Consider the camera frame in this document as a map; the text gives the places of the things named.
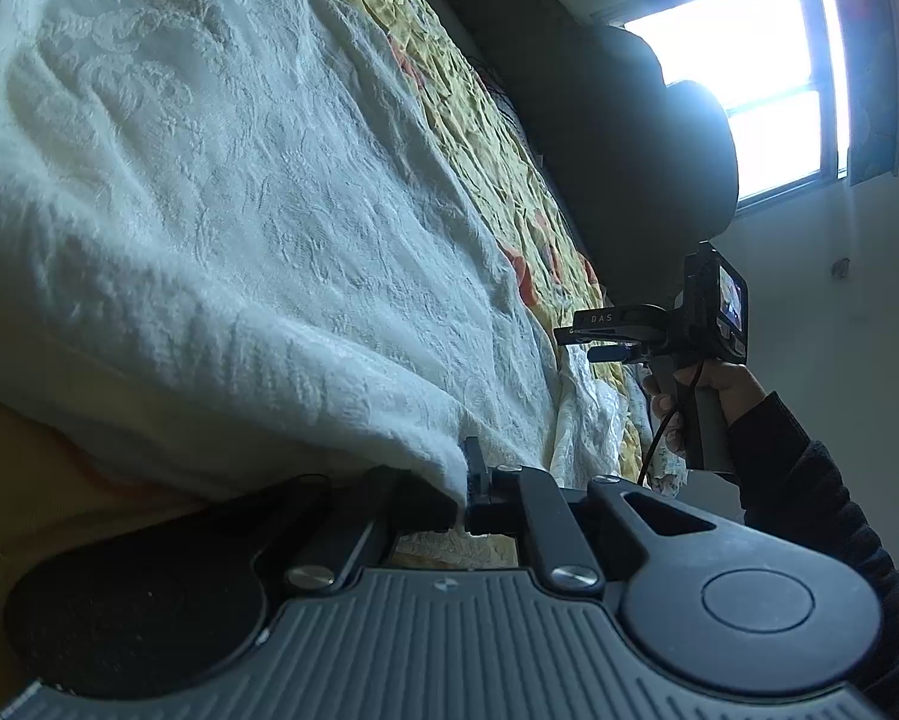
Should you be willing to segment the dark sleeved right forearm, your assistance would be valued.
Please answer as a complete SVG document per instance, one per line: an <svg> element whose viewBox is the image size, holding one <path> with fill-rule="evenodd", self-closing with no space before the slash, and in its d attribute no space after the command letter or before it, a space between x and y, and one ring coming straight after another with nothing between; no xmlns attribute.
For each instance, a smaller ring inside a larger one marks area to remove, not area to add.
<svg viewBox="0 0 899 720"><path fill-rule="evenodd" d="M728 440L747 527L847 564L876 593L882 634L856 687L899 718L899 572L829 450L775 394L733 422Z"/></svg>

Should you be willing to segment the right hand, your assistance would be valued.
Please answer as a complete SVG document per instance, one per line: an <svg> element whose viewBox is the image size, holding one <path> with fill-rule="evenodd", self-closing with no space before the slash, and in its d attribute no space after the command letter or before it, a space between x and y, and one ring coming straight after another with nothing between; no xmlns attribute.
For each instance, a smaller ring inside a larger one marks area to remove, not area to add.
<svg viewBox="0 0 899 720"><path fill-rule="evenodd" d="M767 390L760 385L756 376L742 364L706 361L697 385L700 388L710 388L713 392L717 392L724 421L728 426L733 426L738 419L741 419L767 398ZM664 419L669 413L674 413L663 431L663 440L671 452L684 455L684 415L678 410L676 400L661 390L660 384L653 374L648 374L643 379L642 388L643 392L650 397L651 410L655 413L656 418Z"/></svg>

